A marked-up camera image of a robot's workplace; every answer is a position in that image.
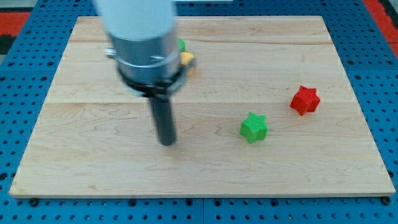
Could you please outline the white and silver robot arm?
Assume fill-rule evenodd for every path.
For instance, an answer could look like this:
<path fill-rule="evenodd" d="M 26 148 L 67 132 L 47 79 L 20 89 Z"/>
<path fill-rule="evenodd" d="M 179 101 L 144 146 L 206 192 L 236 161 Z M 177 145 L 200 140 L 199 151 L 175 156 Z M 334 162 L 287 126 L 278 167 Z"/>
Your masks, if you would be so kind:
<path fill-rule="evenodd" d="M 106 54 L 135 95 L 168 99 L 193 72 L 191 53 L 180 50 L 172 0 L 95 0 L 112 43 Z"/>

